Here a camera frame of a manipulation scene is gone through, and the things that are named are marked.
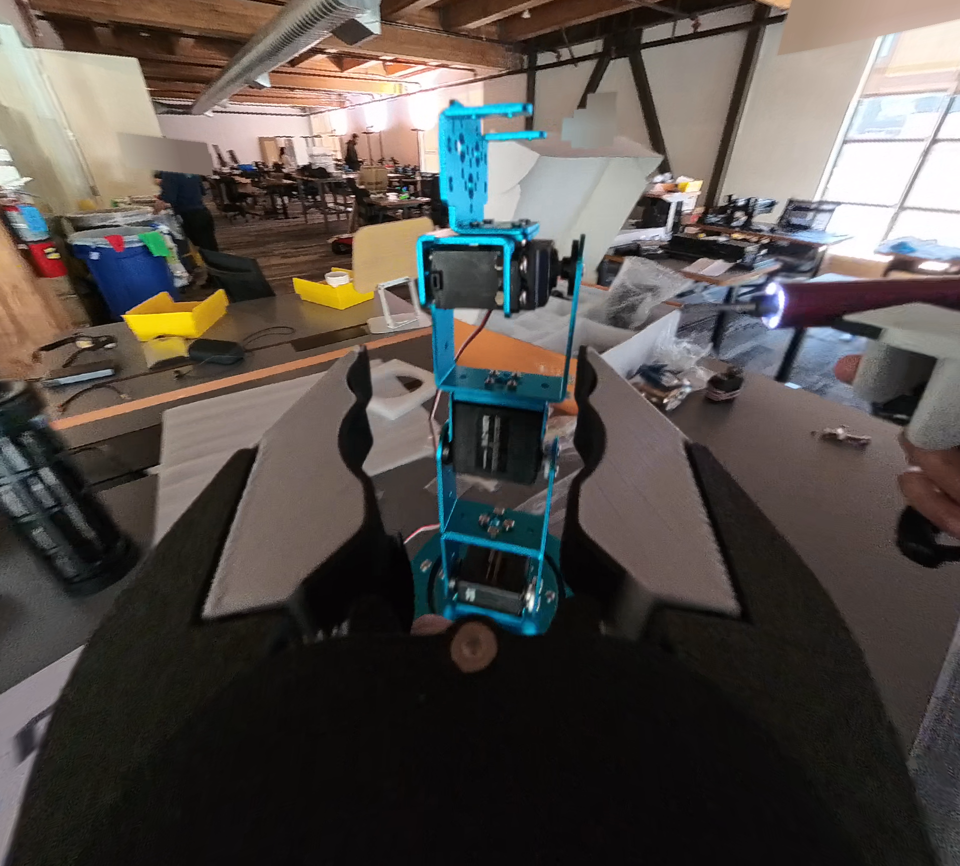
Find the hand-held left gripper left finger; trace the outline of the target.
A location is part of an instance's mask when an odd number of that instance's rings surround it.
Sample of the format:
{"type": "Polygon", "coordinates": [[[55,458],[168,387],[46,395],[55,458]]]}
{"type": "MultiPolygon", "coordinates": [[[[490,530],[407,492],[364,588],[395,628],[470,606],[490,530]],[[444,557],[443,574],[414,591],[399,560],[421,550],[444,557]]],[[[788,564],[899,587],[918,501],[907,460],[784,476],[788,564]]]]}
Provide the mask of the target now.
{"type": "Polygon", "coordinates": [[[201,614],[290,613],[310,636],[357,611],[409,632],[413,572],[365,471],[373,449],[368,350],[343,355],[258,442],[201,614]]]}

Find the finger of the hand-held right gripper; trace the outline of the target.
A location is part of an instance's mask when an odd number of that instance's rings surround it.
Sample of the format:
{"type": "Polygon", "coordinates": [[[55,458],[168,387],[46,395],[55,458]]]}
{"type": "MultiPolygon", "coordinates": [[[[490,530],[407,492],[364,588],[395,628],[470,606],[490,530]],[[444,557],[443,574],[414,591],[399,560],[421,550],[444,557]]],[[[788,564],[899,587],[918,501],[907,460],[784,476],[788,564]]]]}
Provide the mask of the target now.
{"type": "Polygon", "coordinates": [[[869,339],[865,359],[889,359],[900,353],[959,358],[957,308],[915,302],[852,313],[830,320],[828,326],[869,339]]]}

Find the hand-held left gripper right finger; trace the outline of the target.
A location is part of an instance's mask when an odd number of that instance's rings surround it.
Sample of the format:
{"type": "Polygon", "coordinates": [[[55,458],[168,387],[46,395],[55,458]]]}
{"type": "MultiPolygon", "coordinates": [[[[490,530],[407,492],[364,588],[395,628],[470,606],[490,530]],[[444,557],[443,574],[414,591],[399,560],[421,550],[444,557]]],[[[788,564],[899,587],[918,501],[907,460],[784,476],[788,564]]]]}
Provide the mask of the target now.
{"type": "Polygon", "coordinates": [[[663,609],[736,621],[741,601],[689,442],[593,348],[580,349],[560,571],[613,635],[636,639],[663,609]]]}

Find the red electric screwdriver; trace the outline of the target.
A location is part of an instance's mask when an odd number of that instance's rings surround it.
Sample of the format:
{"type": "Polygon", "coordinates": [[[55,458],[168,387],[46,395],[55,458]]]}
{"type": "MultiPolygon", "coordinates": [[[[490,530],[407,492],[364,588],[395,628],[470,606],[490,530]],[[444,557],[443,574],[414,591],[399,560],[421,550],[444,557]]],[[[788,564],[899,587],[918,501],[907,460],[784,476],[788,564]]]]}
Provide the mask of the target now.
{"type": "Polygon", "coordinates": [[[771,282],[760,293],[744,299],[684,302],[679,308],[696,320],[744,316],[776,330],[826,327],[857,313],[912,303],[957,309],[958,276],[771,282]]]}

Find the blue toy robot arm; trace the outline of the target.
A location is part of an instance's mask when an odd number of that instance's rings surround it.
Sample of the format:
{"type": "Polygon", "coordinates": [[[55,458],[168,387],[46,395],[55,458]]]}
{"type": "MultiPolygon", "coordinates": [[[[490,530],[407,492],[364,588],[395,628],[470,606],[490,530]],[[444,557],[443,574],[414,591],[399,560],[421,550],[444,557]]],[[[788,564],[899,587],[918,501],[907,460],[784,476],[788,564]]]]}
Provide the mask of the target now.
{"type": "Polygon", "coordinates": [[[568,593],[559,571],[559,542],[547,513],[521,512],[463,498],[462,479],[507,486],[546,481],[544,510],[553,498],[559,442],[547,441],[550,413],[569,394],[575,314],[585,239],[568,256],[539,238],[528,219],[498,222],[485,215],[489,145],[533,142],[540,131],[486,133],[489,118],[531,117],[532,104],[470,107],[453,102],[438,117],[438,187],[447,228],[417,241],[418,304],[432,325],[433,374],[447,400],[436,439],[438,528],[426,544],[420,572],[429,611],[448,620],[479,616],[516,634],[550,626],[568,593]],[[545,307],[558,283],[571,299],[565,353],[558,372],[462,364],[455,312],[481,313],[477,331],[495,314],[505,320],[545,307]]]}

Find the person's right hand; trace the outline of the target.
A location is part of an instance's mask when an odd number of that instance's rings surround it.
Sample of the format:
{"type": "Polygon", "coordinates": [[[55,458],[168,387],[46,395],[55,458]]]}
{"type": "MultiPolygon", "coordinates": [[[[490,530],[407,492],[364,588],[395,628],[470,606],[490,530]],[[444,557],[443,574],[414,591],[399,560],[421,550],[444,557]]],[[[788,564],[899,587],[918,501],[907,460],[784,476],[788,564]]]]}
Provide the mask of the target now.
{"type": "Polygon", "coordinates": [[[959,539],[959,448],[924,450],[900,436],[906,470],[897,483],[906,504],[959,539]]]}

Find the white foam sheet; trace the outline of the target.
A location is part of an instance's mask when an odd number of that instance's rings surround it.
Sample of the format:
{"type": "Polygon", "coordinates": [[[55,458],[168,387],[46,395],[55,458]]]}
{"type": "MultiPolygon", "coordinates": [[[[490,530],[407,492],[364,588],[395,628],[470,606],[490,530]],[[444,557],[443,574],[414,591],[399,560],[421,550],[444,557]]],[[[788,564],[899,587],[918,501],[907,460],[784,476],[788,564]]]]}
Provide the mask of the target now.
{"type": "Polygon", "coordinates": [[[356,395],[341,368],[235,392],[162,416],[155,520],[162,537],[227,461],[262,446],[270,481],[293,497],[326,473],[344,472],[339,433],[356,395]]]}

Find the white foam insert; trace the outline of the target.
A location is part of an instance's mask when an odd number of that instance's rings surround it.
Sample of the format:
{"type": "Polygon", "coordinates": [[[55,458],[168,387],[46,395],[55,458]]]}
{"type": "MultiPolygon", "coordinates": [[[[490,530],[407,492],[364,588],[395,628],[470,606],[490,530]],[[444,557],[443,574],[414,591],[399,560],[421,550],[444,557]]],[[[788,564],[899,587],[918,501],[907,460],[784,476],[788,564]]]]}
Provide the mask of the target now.
{"type": "Polygon", "coordinates": [[[422,408],[436,392],[431,371],[400,359],[373,361],[369,376],[371,396],[367,411],[390,421],[422,408]]]}

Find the large window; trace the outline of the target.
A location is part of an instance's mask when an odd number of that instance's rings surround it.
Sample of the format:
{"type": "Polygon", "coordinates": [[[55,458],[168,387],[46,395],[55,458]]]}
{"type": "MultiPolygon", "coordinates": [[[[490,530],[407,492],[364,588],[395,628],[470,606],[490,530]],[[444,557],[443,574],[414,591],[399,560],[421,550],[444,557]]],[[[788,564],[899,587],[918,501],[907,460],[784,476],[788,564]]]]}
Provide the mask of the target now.
{"type": "Polygon", "coordinates": [[[959,23],[878,39],[823,173],[842,259],[958,249],[959,23]]]}

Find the yellow plastic bin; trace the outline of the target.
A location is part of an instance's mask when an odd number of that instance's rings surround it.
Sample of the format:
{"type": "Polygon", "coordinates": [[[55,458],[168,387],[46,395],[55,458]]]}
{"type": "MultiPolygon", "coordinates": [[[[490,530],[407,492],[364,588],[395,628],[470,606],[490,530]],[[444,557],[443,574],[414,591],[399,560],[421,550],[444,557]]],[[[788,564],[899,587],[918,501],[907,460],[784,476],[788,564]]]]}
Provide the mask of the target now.
{"type": "Polygon", "coordinates": [[[164,292],[130,309],[123,320],[141,343],[170,337],[195,340],[222,320],[229,306],[229,297],[222,289],[190,302],[174,301],[164,292]]]}
{"type": "Polygon", "coordinates": [[[315,281],[294,277],[292,283],[294,294],[301,301],[338,311],[371,301],[375,296],[373,292],[359,292],[354,282],[351,285],[333,288],[325,283],[325,278],[322,281],[315,281]]]}

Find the black office chair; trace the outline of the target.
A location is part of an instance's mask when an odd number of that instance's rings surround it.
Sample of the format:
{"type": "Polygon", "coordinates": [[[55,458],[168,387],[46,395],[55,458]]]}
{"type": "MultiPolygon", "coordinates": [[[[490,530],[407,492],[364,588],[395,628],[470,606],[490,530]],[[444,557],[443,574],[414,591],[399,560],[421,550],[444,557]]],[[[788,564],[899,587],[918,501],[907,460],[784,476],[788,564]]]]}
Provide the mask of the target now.
{"type": "Polygon", "coordinates": [[[198,255],[207,280],[222,289],[230,303],[276,297],[257,260],[205,248],[199,249],[198,255]]]}

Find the bubble wrap parts bag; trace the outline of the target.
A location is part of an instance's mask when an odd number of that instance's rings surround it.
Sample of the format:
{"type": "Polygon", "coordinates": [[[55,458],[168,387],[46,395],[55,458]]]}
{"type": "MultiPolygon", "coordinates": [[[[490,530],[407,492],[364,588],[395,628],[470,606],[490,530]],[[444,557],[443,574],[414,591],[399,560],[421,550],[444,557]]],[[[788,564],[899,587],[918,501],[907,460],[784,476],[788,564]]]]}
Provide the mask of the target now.
{"type": "Polygon", "coordinates": [[[693,286],[693,280],[662,263],[626,257],[608,287],[603,320],[616,329],[638,331],[656,307],[693,286]]]}

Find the beige board on white stand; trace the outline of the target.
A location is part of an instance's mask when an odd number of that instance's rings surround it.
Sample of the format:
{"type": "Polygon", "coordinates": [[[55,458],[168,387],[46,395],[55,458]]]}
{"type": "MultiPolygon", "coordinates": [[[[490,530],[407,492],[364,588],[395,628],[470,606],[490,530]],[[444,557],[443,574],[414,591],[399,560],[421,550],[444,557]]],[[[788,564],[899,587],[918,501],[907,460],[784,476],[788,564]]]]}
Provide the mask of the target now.
{"type": "Polygon", "coordinates": [[[420,306],[418,292],[419,239],[431,233],[427,217],[371,224],[353,237],[352,278],[359,294],[374,293],[380,314],[368,319],[371,334],[386,335],[429,328],[431,320],[420,306]],[[406,286],[410,304],[406,312],[391,305],[388,291],[406,286]]]}

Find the smartphone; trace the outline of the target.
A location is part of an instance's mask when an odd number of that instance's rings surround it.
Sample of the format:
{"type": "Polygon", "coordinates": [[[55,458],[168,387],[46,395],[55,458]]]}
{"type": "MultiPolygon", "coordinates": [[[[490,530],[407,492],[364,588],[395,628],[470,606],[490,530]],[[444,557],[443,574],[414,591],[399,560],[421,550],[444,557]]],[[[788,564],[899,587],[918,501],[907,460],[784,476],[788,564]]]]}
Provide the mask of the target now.
{"type": "Polygon", "coordinates": [[[117,373],[118,368],[112,364],[63,367],[47,373],[39,383],[45,389],[87,387],[112,380],[117,373]]]}

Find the black ribbed case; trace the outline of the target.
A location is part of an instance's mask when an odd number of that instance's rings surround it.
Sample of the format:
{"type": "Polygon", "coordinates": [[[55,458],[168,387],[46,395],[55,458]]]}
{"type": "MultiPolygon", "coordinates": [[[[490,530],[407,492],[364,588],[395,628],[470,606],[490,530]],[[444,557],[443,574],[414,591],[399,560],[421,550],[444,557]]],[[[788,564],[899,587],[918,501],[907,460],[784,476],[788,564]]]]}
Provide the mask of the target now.
{"type": "Polygon", "coordinates": [[[138,548],[117,526],[51,427],[32,384],[1,382],[2,514],[68,595],[119,582],[138,548]]]}

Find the eyeglasses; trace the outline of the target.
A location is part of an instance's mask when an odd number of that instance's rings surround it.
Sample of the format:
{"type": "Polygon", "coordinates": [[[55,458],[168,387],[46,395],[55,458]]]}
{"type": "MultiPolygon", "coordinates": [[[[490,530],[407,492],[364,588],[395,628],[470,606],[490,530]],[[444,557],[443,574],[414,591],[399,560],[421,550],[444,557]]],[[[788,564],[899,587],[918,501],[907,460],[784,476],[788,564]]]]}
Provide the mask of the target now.
{"type": "Polygon", "coordinates": [[[107,350],[114,350],[116,346],[117,339],[114,335],[76,333],[52,343],[38,346],[32,352],[31,360],[34,364],[39,364],[44,355],[48,353],[60,354],[64,350],[67,350],[64,357],[58,360],[58,366],[60,368],[70,368],[74,366],[81,357],[87,357],[107,350]]]}

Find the blue trash barrel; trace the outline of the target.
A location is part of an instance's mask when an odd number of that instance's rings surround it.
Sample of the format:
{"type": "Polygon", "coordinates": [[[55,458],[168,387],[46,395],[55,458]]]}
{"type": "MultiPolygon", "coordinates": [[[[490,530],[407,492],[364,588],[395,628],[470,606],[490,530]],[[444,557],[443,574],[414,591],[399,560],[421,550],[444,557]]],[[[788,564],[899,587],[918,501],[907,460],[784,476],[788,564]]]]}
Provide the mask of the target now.
{"type": "Polygon", "coordinates": [[[85,264],[110,314],[118,319],[159,293],[179,298],[170,258],[152,256],[138,241],[139,232],[97,231],[73,234],[68,239],[71,252],[85,264]]]}

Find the white orange cardboard box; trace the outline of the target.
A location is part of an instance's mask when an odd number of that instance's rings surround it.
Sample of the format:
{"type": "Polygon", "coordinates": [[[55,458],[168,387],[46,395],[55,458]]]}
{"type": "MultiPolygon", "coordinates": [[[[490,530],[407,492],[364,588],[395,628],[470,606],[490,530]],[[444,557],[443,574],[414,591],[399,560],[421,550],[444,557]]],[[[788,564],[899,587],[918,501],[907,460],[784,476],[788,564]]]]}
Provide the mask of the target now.
{"type": "Polygon", "coordinates": [[[474,405],[544,413],[569,392],[581,285],[599,262],[660,163],[614,137],[576,149],[541,131],[493,133],[496,111],[454,105],[438,123],[446,228],[418,240],[417,291],[432,322],[437,391],[451,409],[474,405]],[[499,351],[486,367],[462,363],[459,313],[507,325],[557,317],[567,323],[558,371],[521,371],[499,351]]]}

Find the red fire extinguisher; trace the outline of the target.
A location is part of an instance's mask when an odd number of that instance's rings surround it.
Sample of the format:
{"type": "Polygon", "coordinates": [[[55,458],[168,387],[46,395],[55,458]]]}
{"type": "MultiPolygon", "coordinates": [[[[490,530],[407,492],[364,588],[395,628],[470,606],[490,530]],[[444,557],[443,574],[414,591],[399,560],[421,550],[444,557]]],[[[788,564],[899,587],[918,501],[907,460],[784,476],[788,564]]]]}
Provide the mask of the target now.
{"type": "Polygon", "coordinates": [[[68,275],[66,262],[42,212],[34,205],[20,201],[11,209],[10,215],[19,246],[36,274],[44,279],[65,278],[68,275]]]}

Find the white paper sheet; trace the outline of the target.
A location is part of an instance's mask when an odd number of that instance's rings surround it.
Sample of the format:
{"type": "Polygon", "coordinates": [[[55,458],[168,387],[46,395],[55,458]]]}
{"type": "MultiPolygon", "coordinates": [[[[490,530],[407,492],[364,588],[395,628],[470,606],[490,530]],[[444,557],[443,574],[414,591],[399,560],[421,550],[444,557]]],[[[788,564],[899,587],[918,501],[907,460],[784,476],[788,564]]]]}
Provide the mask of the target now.
{"type": "Polygon", "coordinates": [[[1,695],[2,789],[28,774],[36,758],[54,707],[85,646],[81,645],[22,680],[1,695]]]}

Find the silver ceiling air duct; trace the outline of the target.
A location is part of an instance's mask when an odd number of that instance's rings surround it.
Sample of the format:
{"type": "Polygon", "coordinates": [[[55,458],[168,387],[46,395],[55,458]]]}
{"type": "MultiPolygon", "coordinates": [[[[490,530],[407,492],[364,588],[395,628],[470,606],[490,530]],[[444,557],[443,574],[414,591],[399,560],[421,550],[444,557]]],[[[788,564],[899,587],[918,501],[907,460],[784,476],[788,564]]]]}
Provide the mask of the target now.
{"type": "Polygon", "coordinates": [[[247,88],[268,89],[270,75],[335,38],[356,46],[381,34],[381,0],[290,0],[257,32],[192,104],[204,115],[247,88]]]}

